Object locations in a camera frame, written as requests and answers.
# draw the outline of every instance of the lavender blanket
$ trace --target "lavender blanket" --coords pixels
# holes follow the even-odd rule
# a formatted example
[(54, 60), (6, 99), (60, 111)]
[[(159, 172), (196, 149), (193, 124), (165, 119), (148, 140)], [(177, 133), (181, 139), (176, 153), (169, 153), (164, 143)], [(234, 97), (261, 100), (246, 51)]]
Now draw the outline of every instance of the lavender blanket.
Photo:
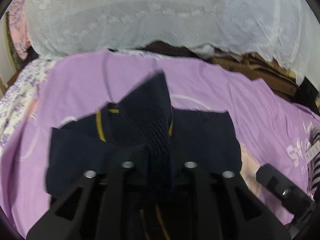
[[(307, 191), (304, 154), (310, 145), (310, 129), (320, 121), (310, 110), (274, 95), (263, 80), (252, 82), (197, 59), (120, 55), (107, 50), (84, 53), (63, 59), (51, 70), (40, 88), (36, 111), (25, 116), (4, 149), (0, 205), (24, 237), (49, 207), (44, 175), (51, 127), (119, 101), (156, 69), (166, 73), (174, 107), (228, 111), (238, 141), (257, 164), (270, 163)], [(269, 192), (255, 193), (282, 223), (291, 221), (292, 215)]]

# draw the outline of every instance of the pink fabric print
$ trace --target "pink fabric print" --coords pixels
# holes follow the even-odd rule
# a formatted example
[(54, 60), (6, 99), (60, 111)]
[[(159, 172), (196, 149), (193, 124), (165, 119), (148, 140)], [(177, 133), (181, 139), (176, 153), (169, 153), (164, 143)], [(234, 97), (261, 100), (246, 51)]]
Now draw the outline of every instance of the pink fabric print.
[(27, 32), (25, 17), (25, 0), (12, 0), (9, 6), (9, 28), (13, 45), (19, 57), (25, 60), (30, 48), (30, 40)]

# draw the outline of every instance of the black and white striped cloth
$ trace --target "black and white striped cloth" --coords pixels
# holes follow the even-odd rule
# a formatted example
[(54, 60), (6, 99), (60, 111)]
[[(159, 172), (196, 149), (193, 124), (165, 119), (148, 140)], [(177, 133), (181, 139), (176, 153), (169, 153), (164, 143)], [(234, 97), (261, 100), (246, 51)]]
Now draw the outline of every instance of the black and white striped cloth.
[[(312, 131), (311, 144), (314, 145), (320, 140), (320, 127), (314, 128)], [(311, 161), (312, 175), (311, 175), (311, 194), (316, 192), (318, 185), (320, 184), (320, 152)]]

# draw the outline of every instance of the metal bolt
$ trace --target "metal bolt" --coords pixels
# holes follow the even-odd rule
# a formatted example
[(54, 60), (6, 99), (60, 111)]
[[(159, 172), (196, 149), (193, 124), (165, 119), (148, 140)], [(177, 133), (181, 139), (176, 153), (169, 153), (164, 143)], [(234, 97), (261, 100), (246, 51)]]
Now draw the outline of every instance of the metal bolt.
[(94, 171), (86, 171), (86, 172), (84, 173), (84, 176), (85, 176), (86, 178), (89, 178), (89, 179), (94, 178), (96, 175), (97, 175), (97, 173), (95, 173)]
[(123, 162), (123, 163), (121, 163), (121, 166), (123, 168), (129, 169), (129, 168), (133, 168), (134, 167), (134, 163), (133, 162)]
[(235, 176), (235, 173), (233, 171), (224, 171), (222, 176), (226, 179), (231, 179)]
[(193, 169), (195, 168), (196, 166), (198, 166), (198, 164), (196, 164), (195, 162), (186, 162), (184, 163), (184, 166), (188, 169)]
[(282, 195), (283, 195), (283, 196), (286, 196), (288, 193), (289, 193), (289, 190), (286, 188), (286, 189), (282, 192)]

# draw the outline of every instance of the lace fabric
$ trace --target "lace fabric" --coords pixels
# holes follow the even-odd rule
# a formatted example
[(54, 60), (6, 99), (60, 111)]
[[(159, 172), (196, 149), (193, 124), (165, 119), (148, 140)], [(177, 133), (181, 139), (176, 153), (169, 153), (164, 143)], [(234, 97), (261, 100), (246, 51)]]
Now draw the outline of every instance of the lace fabric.
[(44, 59), (161, 40), (198, 53), (204, 45), (257, 52), (295, 71), (298, 84), (317, 57), (312, 33), (320, 32), (305, 0), (26, 0), (26, 13)]

